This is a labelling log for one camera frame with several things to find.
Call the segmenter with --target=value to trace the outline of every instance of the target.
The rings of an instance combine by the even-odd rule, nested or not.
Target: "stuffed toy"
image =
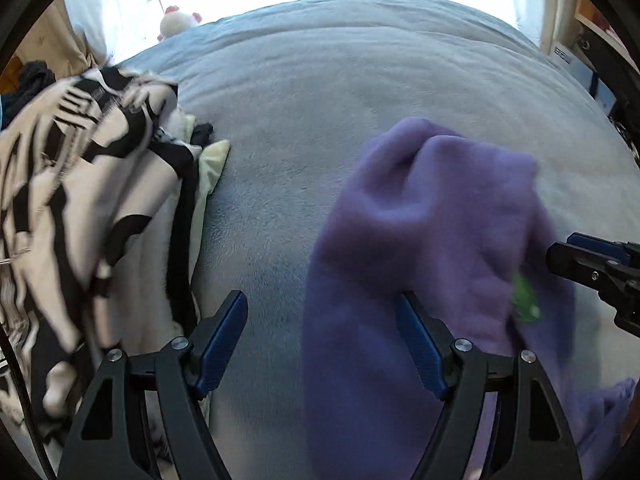
[[[197,27],[201,21],[202,16],[197,12],[188,14],[180,10],[178,6],[169,6],[166,8],[162,21],[160,22],[158,41],[180,34],[188,28]]]

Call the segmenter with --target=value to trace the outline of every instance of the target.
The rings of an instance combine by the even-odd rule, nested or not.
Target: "purple garment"
[[[394,301],[413,290],[456,337],[542,359],[570,421],[585,478],[617,449],[634,382],[578,399],[570,359],[574,288],[551,275],[555,241],[534,159],[410,118],[373,140],[318,238],[308,270],[302,359],[308,446],[320,480],[408,480],[441,404],[417,376]],[[521,270],[542,319],[511,304]],[[470,470],[493,420],[488,397]]]

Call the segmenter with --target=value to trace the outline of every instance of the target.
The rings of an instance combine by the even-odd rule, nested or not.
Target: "bed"
[[[640,173],[571,76],[509,25],[444,0],[307,0],[225,18],[124,65],[179,81],[188,112],[229,139],[207,204],[195,292],[232,288],[250,318],[210,428],[233,478],[311,479],[302,413],[306,263],[361,146],[407,116],[531,153],[565,238],[640,238]],[[640,342],[578,287],[583,390],[638,377]]]

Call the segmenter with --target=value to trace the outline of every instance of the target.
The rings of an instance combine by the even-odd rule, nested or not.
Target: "silver screw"
[[[119,361],[121,357],[122,357],[122,350],[120,350],[119,348],[114,348],[113,350],[109,350],[109,353],[107,354],[107,359],[112,363]]]
[[[520,357],[524,362],[529,364],[535,363],[537,359],[536,355],[531,350],[523,350],[520,352]]]
[[[469,352],[474,346],[469,339],[456,339],[456,349],[461,352]]]
[[[176,337],[171,341],[171,348],[174,350],[183,350],[189,346],[189,340],[183,336]]]

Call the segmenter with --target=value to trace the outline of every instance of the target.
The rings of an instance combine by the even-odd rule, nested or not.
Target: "blue gripper pad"
[[[405,298],[396,307],[396,326],[414,360],[422,385],[444,400],[449,393],[449,386],[444,380],[442,356],[420,317]]]
[[[624,266],[628,266],[631,261],[631,257],[626,254],[625,250],[619,245],[612,244],[604,240],[598,240],[597,238],[591,238],[583,236],[580,233],[574,233],[566,239],[569,245],[575,245],[594,253],[604,254],[609,258],[619,261]]]
[[[246,296],[239,291],[232,292],[220,306],[220,310],[222,320],[200,357],[200,374],[193,386],[194,393],[199,399],[204,399],[209,392],[220,385],[226,366],[246,324],[248,317]]]

